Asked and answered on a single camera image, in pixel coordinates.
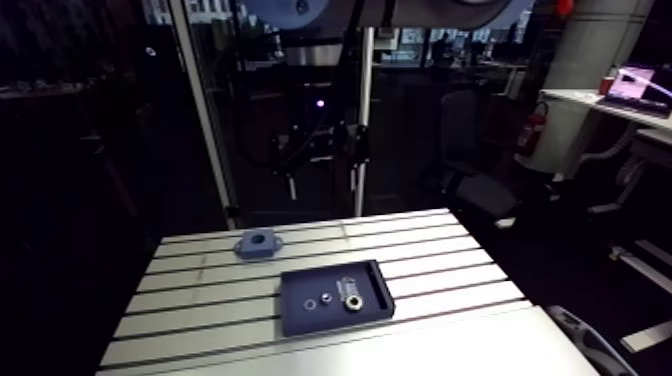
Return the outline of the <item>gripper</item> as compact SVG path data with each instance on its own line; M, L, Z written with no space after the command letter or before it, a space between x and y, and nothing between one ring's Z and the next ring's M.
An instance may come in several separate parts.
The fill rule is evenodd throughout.
M293 176L307 163L327 163L344 159L349 169L369 162L368 127L346 125L343 121L321 129L293 125L286 135L273 135L269 141L271 171Z

